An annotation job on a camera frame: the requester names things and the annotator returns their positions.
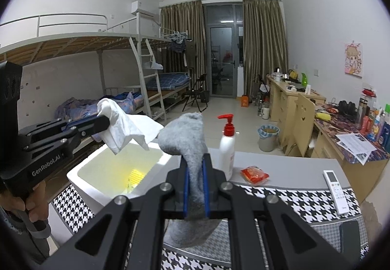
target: wooden chair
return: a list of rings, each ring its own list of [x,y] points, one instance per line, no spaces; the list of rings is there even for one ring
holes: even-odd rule
[[[289,139],[286,148],[286,156],[290,155],[293,148],[297,146],[300,156],[304,157],[312,140],[315,105],[305,96],[298,94],[296,108],[295,124],[292,131],[292,137]]]

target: metal bed frame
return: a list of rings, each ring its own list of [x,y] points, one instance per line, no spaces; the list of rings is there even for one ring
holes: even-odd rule
[[[40,19],[43,17],[51,16],[69,16],[69,15],[83,15],[83,16],[93,16],[104,18],[104,22],[59,22],[51,24],[41,24]],[[159,37],[150,37],[141,34],[140,18],[146,17],[152,20],[159,26]],[[13,43],[5,47],[0,47],[0,61],[8,60],[19,65],[28,65],[38,61],[43,61],[59,56],[96,51],[99,58],[99,70],[101,85],[104,95],[110,91],[112,94],[113,90],[118,89],[140,89],[141,94],[144,98],[144,105],[142,108],[139,108],[136,112],[139,113],[144,111],[146,115],[157,120],[160,117],[164,117],[166,120],[166,110],[164,107],[163,99],[173,95],[177,91],[172,91],[170,95],[163,96],[161,93],[159,75],[157,70],[154,70],[153,74],[145,75],[142,64],[142,59],[148,57],[151,62],[156,62],[155,55],[153,53],[153,48],[162,48],[167,47],[172,40],[178,41],[179,39],[184,39],[188,37],[188,32],[181,33],[178,31],[162,28],[160,23],[155,21],[153,16],[142,14],[136,12],[135,16],[123,21],[119,24],[116,24],[112,27],[108,26],[108,19],[105,15],[94,14],[94,13],[51,13],[43,14],[36,16],[29,16],[20,19],[11,20],[0,24],[0,27],[12,24],[14,22],[37,18],[37,37]],[[130,22],[136,22],[136,34],[130,33],[115,33],[114,28],[128,23],[129,32],[130,32]],[[105,26],[105,29],[99,29],[98,32],[90,33],[62,33],[57,35],[48,35],[40,37],[40,28],[49,27],[49,26],[61,26],[69,24],[93,24],[93,25],[102,25]],[[131,49],[135,55],[138,67],[138,74],[140,79],[139,85],[133,85],[128,87],[106,87],[105,77],[103,70],[103,51],[104,50],[113,50],[113,49]],[[143,54],[142,50],[145,49],[148,51],[148,54]],[[149,78],[156,78],[157,81],[157,94],[148,97],[146,90],[146,80]],[[151,106],[160,102],[161,112],[153,116],[151,112]]]

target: desk cabinet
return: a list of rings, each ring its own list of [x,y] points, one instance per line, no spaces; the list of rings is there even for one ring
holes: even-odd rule
[[[370,161],[365,165],[349,163],[339,148],[330,141],[329,137],[321,131],[312,153],[312,158],[336,159],[343,169],[356,198],[361,204],[375,187],[379,177],[387,164],[386,160]]]
[[[293,132],[296,110],[295,100],[298,98],[298,93],[287,91],[287,83],[275,82],[269,76],[267,76],[267,83],[270,86],[270,120],[277,122],[280,130],[279,143],[284,147],[287,145],[288,138]],[[310,95],[301,94],[314,99],[316,103],[325,102],[325,97],[317,93]]]

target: glass door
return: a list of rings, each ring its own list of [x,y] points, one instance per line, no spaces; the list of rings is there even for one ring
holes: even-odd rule
[[[205,6],[207,79],[212,96],[237,96],[237,68],[242,60],[239,35],[241,4]]]
[[[233,96],[233,27],[210,28],[211,93]]]

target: red pump cap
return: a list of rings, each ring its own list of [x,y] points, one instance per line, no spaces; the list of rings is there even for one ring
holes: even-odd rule
[[[235,134],[235,129],[232,124],[233,114],[226,114],[218,116],[218,119],[227,119],[227,124],[225,125],[224,135],[227,137],[233,137]]]

